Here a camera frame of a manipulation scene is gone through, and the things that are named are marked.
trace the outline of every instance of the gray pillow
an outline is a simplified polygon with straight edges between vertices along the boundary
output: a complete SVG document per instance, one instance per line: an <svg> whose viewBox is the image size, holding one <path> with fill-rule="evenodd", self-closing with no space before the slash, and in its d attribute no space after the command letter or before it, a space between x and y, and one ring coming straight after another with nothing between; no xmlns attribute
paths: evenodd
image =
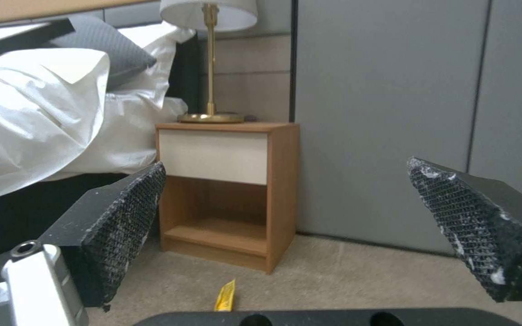
<svg viewBox="0 0 522 326"><path fill-rule="evenodd" d="M156 58L97 17L78 15L70 17L70 22L75 31L51 40L51 45L106 52L110 57L108 90L156 63Z"/></svg>

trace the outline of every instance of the yellow packet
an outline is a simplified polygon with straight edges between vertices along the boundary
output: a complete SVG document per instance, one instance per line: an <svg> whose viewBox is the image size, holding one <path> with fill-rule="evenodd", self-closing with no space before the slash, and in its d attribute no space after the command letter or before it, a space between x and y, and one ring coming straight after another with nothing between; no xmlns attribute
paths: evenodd
<svg viewBox="0 0 522 326"><path fill-rule="evenodd" d="M217 303L215 304L216 312L232 311L232 301L235 297L235 280L226 283L219 292Z"/></svg>

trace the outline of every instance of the table lamp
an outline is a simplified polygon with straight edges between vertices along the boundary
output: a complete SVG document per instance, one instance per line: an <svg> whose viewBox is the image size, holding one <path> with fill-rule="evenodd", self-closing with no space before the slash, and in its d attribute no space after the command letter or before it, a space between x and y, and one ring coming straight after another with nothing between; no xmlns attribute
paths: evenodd
<svg viewBox="0 0 522 326"><path fill-rule="evenodd" d="M239 123L240 114L216 114L215 108L215 30L219 32L247 29L257 23L256 0L162 0L160 16L166 22L188 29L208 31L208 87L206 114L184 114L179 122Z"/></svg>

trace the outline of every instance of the lamp stem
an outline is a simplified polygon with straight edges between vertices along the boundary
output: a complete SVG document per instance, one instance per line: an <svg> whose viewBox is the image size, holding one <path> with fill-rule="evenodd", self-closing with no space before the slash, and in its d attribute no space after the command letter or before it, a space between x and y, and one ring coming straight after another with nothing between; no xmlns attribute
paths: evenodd
<svg viewBox="0 0 522 326"><path fill-rule="evenodd" d="M219 8L217 5L205 4L203 5L203 13L205 15L205 25L209 33L207 39L208 48L208 79L209 79L209 101L207 102L207 114L215 115L215 26L217 25L217 15Z"/></svg>

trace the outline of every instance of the black bed frame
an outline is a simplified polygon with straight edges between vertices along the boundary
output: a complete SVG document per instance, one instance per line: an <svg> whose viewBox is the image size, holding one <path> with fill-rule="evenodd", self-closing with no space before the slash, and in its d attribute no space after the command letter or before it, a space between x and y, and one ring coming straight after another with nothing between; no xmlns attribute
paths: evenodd
<svg viewBox="0 0 522 326"><path fill-rule="evenodd" d="M200 54L197 37L178 45L170 72L167 97L183 99L197 113L200 98ZM0 254L27 239L37 239L87 190L105 186L126 175L85 174L38 182L0 197Z"/></svg>

